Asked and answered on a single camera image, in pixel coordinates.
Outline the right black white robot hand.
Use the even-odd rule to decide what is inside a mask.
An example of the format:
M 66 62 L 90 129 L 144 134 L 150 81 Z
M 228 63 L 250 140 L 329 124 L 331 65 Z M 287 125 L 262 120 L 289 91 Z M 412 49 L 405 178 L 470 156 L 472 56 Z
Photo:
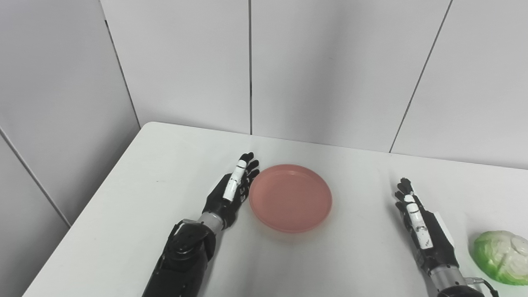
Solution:
M 418 266 L 427 274 L 441 266 L 459 268 L 454 245 L 441 216 L 425 209 L 409 179 L 402 177 L 397 188 L 395 205 L 415 245 Z

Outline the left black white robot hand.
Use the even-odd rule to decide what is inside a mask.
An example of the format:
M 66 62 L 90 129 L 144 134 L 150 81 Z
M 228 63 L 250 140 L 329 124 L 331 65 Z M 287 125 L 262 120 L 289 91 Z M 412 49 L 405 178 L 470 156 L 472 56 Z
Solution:
M 232 173 L 223 175 L 207 196 L 203 213 L 217 216 L 222 221 L 222 230 L 231 227 L 259 173 L 259 161 L 254 153 L 243 154 Z

